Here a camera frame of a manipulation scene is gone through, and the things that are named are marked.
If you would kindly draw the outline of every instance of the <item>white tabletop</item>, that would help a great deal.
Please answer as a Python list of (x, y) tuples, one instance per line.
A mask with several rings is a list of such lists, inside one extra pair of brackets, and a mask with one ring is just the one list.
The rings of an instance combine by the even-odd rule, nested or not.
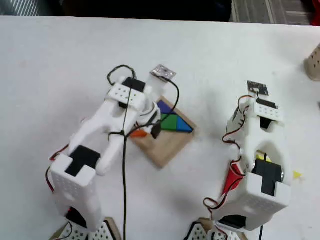
[[(1, 237), (45, 240), (65, 223), (45, 182), (48, 156), (102, 103), (113, 67), (130, 65), (146, 81), (163, 64), (177, 72), (178, 107), (198, 133), (161, 170), (128, 144), (127, 239), (182, 239), (192, 221), (208, 216), (202, 200), (221, 193), (229, 161), (221, 136), (247, 80), (265, 83), (285, 111), (292, 167), (303, 173), (263, 239), (316, 239), (320, 82), (302, 63), (319, 39), (312, 26), (0, 17)], [(175, 89), (165, 89), (174, 101)], [(121, 156), (98, 190), (103, 213), (122, 232)], [(248, 236), (258, 239), (259, 230)]]

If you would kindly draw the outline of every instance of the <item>yellow piece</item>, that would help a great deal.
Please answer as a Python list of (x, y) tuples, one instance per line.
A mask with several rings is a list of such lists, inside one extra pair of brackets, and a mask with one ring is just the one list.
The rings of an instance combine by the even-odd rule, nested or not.
[(300, 172), (293, 171), (293, 179), (300, 178), (301, 176), (302, 176), (302, 174)]
[[(265, 155), (257, 151), (257, 153), (255, 154), (255, 158), (259, 159), (259, 160), (265, 160)], [(268, 155), (266, 156), (266, 161), (269, 163), (272, 163), (272, 161)]]

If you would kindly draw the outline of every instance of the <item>orange piece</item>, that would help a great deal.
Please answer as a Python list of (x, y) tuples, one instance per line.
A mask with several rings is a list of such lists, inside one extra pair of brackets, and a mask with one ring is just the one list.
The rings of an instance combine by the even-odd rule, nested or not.
[(130, 137), (132, 137), (132, 138), (144, 138), (147, 135), (148, 135), (148, 133), (146, 133), (142, 129), (138, 129), (138, 130), (134, 131), (133, 133), (131, 133)]

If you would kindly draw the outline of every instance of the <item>blue triangle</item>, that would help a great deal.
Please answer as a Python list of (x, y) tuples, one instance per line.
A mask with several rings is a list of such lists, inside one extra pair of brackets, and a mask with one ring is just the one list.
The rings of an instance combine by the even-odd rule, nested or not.
[(162, 114), (168, 114), (171, 112), (171, 107), (168, 106), (164, 101), (160, 100), (157, 103), (158, 107), (160, 108), (160, 111)]
[(193, 129), (188, 125), (188, 123), (185, 122), (180, 116), (178, 116), (177, 122), (176, 122), (176, 130), (179, 132), (187, 132), (191, 133)]

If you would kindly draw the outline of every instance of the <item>gray floor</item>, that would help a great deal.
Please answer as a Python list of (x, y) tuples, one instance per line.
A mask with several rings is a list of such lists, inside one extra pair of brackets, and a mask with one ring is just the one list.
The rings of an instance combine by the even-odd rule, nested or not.
[(232, 0), (230, 22), (310, 25), (313, 15), (301, 0)]

